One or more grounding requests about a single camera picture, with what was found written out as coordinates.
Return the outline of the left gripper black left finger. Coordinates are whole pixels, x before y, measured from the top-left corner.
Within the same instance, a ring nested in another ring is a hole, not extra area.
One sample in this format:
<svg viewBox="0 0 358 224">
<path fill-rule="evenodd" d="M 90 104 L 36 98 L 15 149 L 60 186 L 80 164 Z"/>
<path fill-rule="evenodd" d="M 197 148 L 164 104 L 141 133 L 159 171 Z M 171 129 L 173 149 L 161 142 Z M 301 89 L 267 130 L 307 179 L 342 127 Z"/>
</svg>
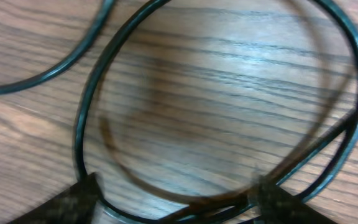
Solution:
<svg viewBox="0 0 358 224">
<path fill-rule="evenodd" d="M 10 224 L 91 224 L 101 200 L 98 174 L 92 173 Z"/>
</svg>

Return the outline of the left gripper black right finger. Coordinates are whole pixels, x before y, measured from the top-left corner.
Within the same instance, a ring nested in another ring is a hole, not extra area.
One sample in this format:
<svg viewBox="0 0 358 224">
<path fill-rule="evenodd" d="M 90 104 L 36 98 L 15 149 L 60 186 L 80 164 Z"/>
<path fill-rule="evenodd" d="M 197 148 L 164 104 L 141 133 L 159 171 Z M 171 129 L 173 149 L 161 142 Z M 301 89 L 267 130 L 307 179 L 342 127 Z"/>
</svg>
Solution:
<svg viewBox="0 0 358 224">
<path fill-rule="evenodd" d="M 250 190 L 250 204 L 258 208 L 255 224 L 337 224 L 281 187 L 260 179 Z"/>
</svg>

